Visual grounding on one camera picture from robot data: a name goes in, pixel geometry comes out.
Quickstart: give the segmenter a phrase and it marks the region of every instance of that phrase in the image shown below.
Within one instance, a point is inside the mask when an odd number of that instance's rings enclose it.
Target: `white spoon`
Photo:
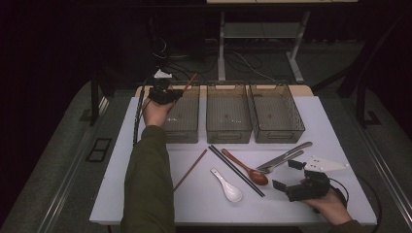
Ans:
[[[237,187],[225,181],[222,175],[218,172],[218,170],[216,170],[216,168],[212,168],[210,172],[213,173],[221,182],[224,190],[224,195],[226,195],[229,201],[238,202],[242,199],[242,192],[239,189],[237,189]]]

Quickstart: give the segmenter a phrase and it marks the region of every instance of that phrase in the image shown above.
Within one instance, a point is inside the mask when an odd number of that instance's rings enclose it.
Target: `olive green jacket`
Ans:
[[[166,134],[157,126],[143,130],[130,155],[124,181],[121,232],[174,233],[173,182]],[[333,226],[330,233],[363,233],[355,220]]]

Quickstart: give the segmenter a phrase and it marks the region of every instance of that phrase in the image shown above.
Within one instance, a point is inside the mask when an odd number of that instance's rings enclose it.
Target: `person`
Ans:
[[[175,103],[159,105],[147,98],[143,104],[146,124],[133,148],[124,180],[121,232],[174,233],[173,182],[166,134],[161,128]],[[325,197],[302,201],[316,208],[331,223],[331,233],[363,233],[332,189]]]

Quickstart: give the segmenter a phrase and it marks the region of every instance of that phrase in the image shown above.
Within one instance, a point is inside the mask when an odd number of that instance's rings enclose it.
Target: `spoon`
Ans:
[[[221,182],[224,195],[226,195],[229,201],[238,202],[242,199],[242,191],[240,191],[237,187],[225,181],[222,175],[218,172],[218,170],[216,170],[216,168],[212,168],[210,172],[213,173]]]
[[[249,178],[251,179],[252,182],[254,182],[257,185],[267,185],[269,183],[269,180],[267,179],[266,176],[260,171],[251,169],[247,167],[245,164],[243,164],[241,161],[239,161],[237,158],[235,158],[229,151],[226,149],[222,149],[222,153],[226,155],[228,158],[230,158],[233,162],[239,164],[241,167],[243,167],[249,175]]]

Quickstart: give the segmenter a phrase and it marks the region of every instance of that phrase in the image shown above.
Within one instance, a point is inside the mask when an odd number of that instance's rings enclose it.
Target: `floor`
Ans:
[[[164,71],[186,80],[192,72],[204,81],[217,79],[215,42],[204,60],[176,58]],[[302,44],[297,63],[305,80],[313,86],[348,66],[359,54],[363,43],[336,42]],[[245,53],[243,48],[252,50]],[[265,80],[267,77],[294,83],[285,57],[291,44],[282,41],[229,41],[225,45],[227,80]],[[412,142],[403,133],[379,98],[367,92],[366,110],[378,116],[380,124],[362,128],[355,120],[356,94],[340,98],[340,81],[314,94],[321,98],[360,184],[379,217],[376,232],[411,232]],[[113,97],[102,98],[100,118],[89,126],[89,83],[79,90],[49,145],[38,162],[23,192],[16,201],[1,233],[9,232],[120,232],[119,226],[102,226],[88,221],[102,182],[111,151],[116,143],[133,89],[119,89]],[[105,159],[87,162],[96,139],[111,138]],[[300,227],[302,232],[327,232],[325,226]],[[298,232],[279,227],[179,227],[178,232]]]

